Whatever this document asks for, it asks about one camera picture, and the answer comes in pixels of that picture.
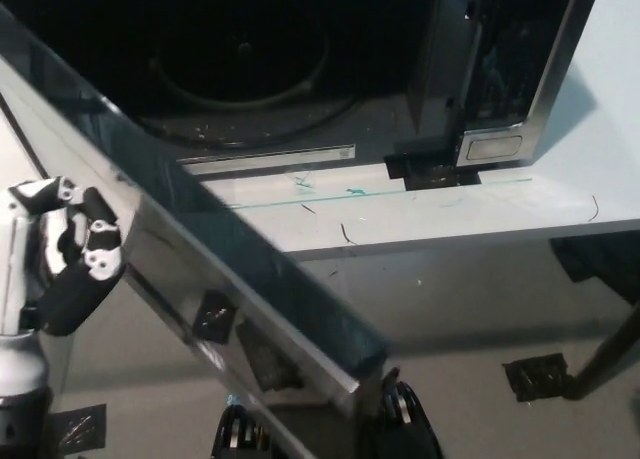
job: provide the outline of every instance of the white countertop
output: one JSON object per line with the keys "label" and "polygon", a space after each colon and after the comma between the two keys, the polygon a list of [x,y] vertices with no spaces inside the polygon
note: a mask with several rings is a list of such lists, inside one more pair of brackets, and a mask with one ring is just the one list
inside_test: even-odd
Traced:
{"label": "white countertop", "polygon": [[[640,0],[597,0],[531,166],[407,192],[384,165],[209,182],[301,258],[640,228]],[[0,186],[35,177],[0,121]]]}

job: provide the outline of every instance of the microwave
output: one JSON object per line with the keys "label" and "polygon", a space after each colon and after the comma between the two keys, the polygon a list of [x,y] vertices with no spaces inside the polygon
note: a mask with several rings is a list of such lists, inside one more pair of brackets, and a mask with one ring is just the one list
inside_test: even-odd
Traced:
{"label": "microwave", "polygon": [[89,139],[196,175],[440,187],[533,157],[594,1],[0,0],[0,54]]}

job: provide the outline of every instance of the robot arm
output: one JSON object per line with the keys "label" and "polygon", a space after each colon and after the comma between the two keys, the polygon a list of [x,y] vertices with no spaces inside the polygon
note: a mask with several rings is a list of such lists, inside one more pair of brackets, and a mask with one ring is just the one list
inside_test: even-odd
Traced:
{"label": "robot arm", "polygon": [[[115,214],[96,189],[78,188],[64,177],[10,187],[0,193],[0,207],[0,335],[30,329],[53,336],[73,333],[124,272]],[[52,211],[59,213],[41,223]],[[31,303],[27,269],[37,254],[32,241],[39,224],[44,226],[46,287]]]}

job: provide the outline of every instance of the black tape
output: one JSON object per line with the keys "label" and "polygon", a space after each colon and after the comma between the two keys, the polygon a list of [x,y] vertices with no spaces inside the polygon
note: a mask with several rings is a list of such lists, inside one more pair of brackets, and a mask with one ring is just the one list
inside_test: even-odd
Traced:
{"label": "black tape", "polygon": [[107,405],[51,414],[49,428],[59,455],[104,449],[107,439]]}
{"label": "black tape", "polygon": [[193,321],[193,335],[204,341],[226,344],[237,308],[222,293],[207,291]]}
{"label": "black tape", "polygon": [[561,353],[503,364],[518,402],[560,397],[573,378]]}

